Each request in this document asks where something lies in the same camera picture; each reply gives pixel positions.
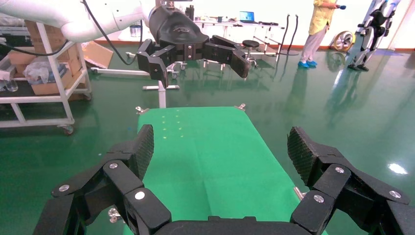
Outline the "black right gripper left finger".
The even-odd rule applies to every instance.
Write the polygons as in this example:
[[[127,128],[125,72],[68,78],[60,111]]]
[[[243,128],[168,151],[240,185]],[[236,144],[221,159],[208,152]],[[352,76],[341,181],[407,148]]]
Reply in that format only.
[[[113,145],[97,165],[56,186],[34,234],[84,235],[112,206],[134,234],[155,234],[172,215],[143,183],[153,153],[154,130],[145,124],[134,140]]]

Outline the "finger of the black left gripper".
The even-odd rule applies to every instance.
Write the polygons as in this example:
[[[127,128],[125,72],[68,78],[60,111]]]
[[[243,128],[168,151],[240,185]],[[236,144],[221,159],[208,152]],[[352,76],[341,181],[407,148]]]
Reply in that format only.
[[[241,78],[246,78],[249,72],[249,62],[246,57],[239,44],[226,38],[213,35],[204,43],[204,59],[230,65]]]
[[[138,67],[149,73],[152,80],[158,80],[166,89],[169,85],[167,67],[176,60],[176,47],[162,47],[151,39],[143,41],[136,53]]]

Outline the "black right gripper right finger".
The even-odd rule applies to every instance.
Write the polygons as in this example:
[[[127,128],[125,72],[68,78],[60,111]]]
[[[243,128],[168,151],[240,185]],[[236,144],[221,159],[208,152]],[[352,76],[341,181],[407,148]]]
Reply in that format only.
[[[287,149],[309,189],[291,223],[320,235],[340,210],[369,235],[414,234],[415,209],[401,190],[358,170],[337,148],[313,141],[300,127],[290,130]]]

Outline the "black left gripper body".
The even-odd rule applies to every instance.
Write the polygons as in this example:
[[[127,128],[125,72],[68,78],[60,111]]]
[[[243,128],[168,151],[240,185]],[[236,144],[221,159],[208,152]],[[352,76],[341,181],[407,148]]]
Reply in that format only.
[[[168,59],[171,62],[199,60],[203,58],[203,48],[209,36],[179,9],[169,9],[162,5],[152,10],[149,16],[149,29],[162,51],[168,46]]]

